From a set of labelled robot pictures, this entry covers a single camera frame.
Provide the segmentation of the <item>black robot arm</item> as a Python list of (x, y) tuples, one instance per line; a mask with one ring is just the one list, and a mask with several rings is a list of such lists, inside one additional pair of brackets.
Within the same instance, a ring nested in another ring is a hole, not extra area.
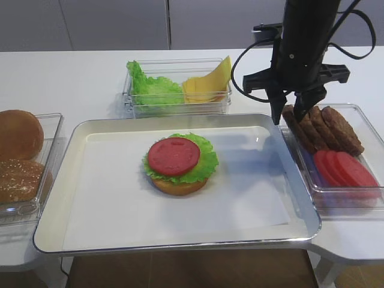
[(294, 93), (294, 116), (300, 121), (326, 96), (325, 84), (346, 83), (350, 71), (345, 65), (323, 63), (339, 1), (286, 1), (281, 24), (258, 26), (260, 42), (272, 44), (269, 68), (243, 78), (249, 94), (263, 89), (271, 107), (271, 118), (279, 124), (286, 96)]

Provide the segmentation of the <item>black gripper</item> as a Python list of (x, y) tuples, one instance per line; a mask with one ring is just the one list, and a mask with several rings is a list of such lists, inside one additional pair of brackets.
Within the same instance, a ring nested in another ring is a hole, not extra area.
[(261, 41), (260, 44), (272, 44), (271, 65), (265, 70), (245, 75), (242, 88), (247, 94), (265, 90), (274, 125), (280, 123), (287, 94), (295, 92), (293, 114), (301, 122), (309, 110), (326, 97), (324, 84), (346, 83), (349, 79), (350, 71), (345, 65), (324, 64), (322, 58), (308, 64), (302, 57), (286, 52), (280, 37)]

